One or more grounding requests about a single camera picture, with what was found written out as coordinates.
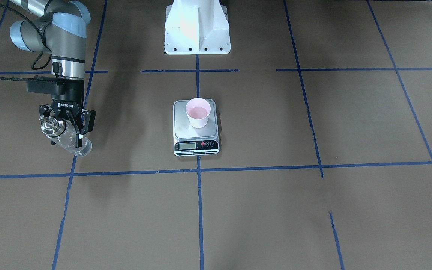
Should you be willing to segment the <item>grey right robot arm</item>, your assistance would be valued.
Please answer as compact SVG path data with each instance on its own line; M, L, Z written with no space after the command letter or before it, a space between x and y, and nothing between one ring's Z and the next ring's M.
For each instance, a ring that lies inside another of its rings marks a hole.
M34 76L26 81L28 92L48 94L52 98L51 104L39 107L41 130L53 145L74 156L89 154L92 144L85 135L93 130L96 116L95 111L83 105L89 9L79 1L16 0L14 3L37 19L11 25L13 44L23 51L50 55L51 75Z

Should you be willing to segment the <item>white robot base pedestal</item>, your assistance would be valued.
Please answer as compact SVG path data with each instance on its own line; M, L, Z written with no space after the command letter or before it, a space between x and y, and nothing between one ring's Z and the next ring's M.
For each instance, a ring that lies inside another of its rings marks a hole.
M219 0L174 0L166 7L167 55L221 55L231 52L227 6Z

